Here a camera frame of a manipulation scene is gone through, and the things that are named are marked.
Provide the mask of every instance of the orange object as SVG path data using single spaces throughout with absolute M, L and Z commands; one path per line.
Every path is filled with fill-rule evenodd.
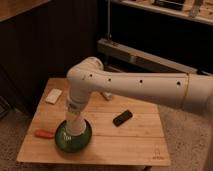
M 50 131 L 38 129 L 34 132 L 34 135 L 36 137 L 40 137 L 40 138 L 53 139 L 55 134 L 53 132 L 50 132 Z

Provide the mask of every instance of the green bowl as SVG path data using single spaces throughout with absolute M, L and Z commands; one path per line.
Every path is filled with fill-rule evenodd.
M 56 130 L 55 143 L 62 151 L 74 153 L 82 150 L 90 141 L 92 136 L 92 128 L 87 120 L 86 129 L 83 134 L 71 136 L 66 132 L 66 120 L 63 121 Z

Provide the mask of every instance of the wooden tabletop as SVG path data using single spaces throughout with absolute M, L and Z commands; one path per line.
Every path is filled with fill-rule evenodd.
M 44 101 L 52 88 L 63 91 L 55 105 Z M 93 135 L 88 146 L 82 151 L 65 153 L 57 149 L 53 139 L 34 137 L 33 132 L 36 129 L 54 132 L 65 119 L 67 94 L 66 79 L 49 79 L 19 151 L 19 162 L 170 165 L 157 106 L 117 95 L 114 95 L 113 100 L 106 101 L 100 93 L 92 94 L 83 115 L 90 122 Z M 113 118 L 127 109 L 133 113 L 133 117 L 119 127 L 114 126 Z
M 50 0 L 0 0 L 0 22 L 49 1 Z

